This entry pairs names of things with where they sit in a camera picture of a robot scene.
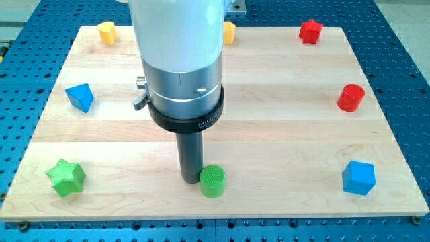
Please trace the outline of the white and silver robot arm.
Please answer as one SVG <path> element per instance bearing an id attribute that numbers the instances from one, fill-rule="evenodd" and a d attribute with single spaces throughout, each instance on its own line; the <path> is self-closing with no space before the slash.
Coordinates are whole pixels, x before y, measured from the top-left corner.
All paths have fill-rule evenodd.
<path id="1" fill-rule="evenodd" d="M 225 0 L 129 0 L 155 123 L 191 134 L 211 127 L 223 109 Z"/>

